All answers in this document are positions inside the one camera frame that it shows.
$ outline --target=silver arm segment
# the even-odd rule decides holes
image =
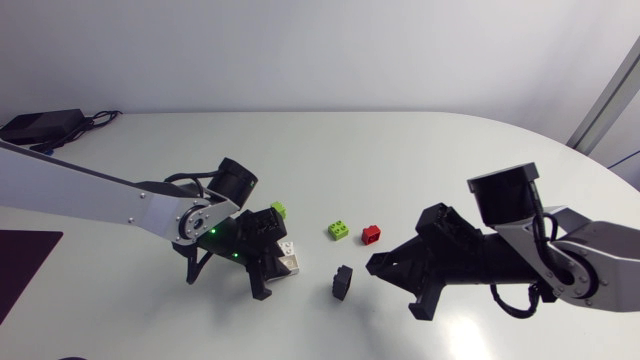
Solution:
[[[548,246],[556,263],[572,274],[572,283],[560,281],[540,259],[531,233],[532,218],[495,229],[551,285],[558,298],[601,310],[640,311],[640,231],[592,222],[567,207],[545,210],[567,232]]]
[[[179,245],[195,243],[240,209],[219,194],[211,200],[149,191],[2,141],[0,164],[2,206],[134,225]]]

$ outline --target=metal pole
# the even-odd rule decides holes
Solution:
[[[580,126],[571,135],[567,146],[589,155],[629,105],[638,89],[640,89],[640,37]]]

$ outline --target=red lego brick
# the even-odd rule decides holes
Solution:
[[[380,239],[380,229],[376,225],[371,225],[362,230],[362,242],[365,245],[376,242],[378,239]]]

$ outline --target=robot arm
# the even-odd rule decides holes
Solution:
[[[560,298],[601,310],[640,310],[640,231],[592,222],[566,208],[543,209],[527,164],[468,181],[485,224],[483,235],[453,208],[438,204],[422,213],[418,235],[395,250],[374,254],[372,275],[412,292],[409,309],[432,320],[445,285],[490,284],[494,299],[510,315],[527,318],[540,299]],[[552,221],[550,237],[544,218]],[[556,239],[558,227],[566,235]],[[497,284],[531,284],[528,310],[500,299]]]
[[[265,280],[290,273],[278,260],[284,254],[277,241],[286,229],[277,211],[230,217],[258,181],[231,159],[210,173],[135,184],[5,142],[0,142],[0,164],[0,205],[143,228],[171,241],[187,258],[190,284],[213,254],[244,265],[260,300],[271,294]],[[212,180],[204,188],[200,178]],[[171,183],[180,179],[197,186]],[[198,248],[207,251],[200,261]]]

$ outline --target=black power adapter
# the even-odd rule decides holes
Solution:
[[[55,141],[68,136],[84,121],[80,109],[18,115],[0,129],[0,138],[16,145]]]

